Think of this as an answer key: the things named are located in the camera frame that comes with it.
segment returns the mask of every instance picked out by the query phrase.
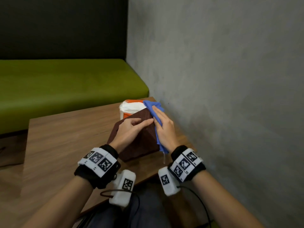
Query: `floor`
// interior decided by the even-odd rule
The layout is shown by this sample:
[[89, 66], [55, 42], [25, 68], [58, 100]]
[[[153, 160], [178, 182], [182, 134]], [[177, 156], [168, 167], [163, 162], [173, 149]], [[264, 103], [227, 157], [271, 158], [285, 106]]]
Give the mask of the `floor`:
[[[22, 171], [27, 132], [0, 137], [0, 224], [2, 227], [17, 228], [18, 203], [22, 187]], [[194, 212], [181, 193], [165, 196], [158, 177], [146, 184], [154, 188], [163, 203], [172, 227], [193, 228], [199, 225]]]

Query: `right hand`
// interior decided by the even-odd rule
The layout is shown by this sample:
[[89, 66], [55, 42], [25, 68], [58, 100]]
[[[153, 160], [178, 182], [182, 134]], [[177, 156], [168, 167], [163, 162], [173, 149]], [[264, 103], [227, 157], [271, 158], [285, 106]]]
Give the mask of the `right hand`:
[[169, 153], [172, 153], [176, 147], [180, 146], [175, 134], [173, 121], [156, 106], [152, 106], [152, 108], [163, 124], [161, 126], [154, 118], [158, 139]]

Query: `gray pants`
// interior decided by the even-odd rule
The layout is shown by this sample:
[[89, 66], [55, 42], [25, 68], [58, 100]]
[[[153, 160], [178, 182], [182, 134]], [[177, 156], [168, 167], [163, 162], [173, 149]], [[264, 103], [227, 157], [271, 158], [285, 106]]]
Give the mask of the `gray pants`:
[[132, 195], [130, 203], [123, 211], [120, 207], [109, 205], [106, 209], [97, 211], [88, 228], [169, 228], [170, 222], [165, 215], [156, 192], [151, 189], [143, 189], [138, 193], [140, 206], [138, 212], [138, 198]]

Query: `gray concrete wall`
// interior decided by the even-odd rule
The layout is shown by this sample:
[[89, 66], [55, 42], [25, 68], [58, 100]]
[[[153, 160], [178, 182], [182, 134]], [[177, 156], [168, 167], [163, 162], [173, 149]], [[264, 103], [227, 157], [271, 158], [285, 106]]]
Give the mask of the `gray concrete wall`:
[[129, 0], [127, 62], [267, 227], [304, 226], [304, 0]]

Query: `hand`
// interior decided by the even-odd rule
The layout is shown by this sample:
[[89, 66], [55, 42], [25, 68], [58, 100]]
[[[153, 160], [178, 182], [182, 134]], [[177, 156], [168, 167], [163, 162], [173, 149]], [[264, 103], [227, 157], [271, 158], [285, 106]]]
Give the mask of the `hand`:
[[172, 153], [176, 147], [180, 146], [175, 134], [173, 121], [156, 106], [152, 106], [152, 108], [163, 124], [161, 126], [154, 118], [158, 139], [169, 153]]
[[128, 145], [131, 144], [132, 141], [134, 141], [137, 134], [144, 127], [153, 122], [153, 119], [148, 119], [139, 123], [140, 121], [140, 118], [130, 118], [124, 120], [124, 122], [119, 125], [116, 137], [109, 145], [116, 149], [118, 153], [123, 151]]

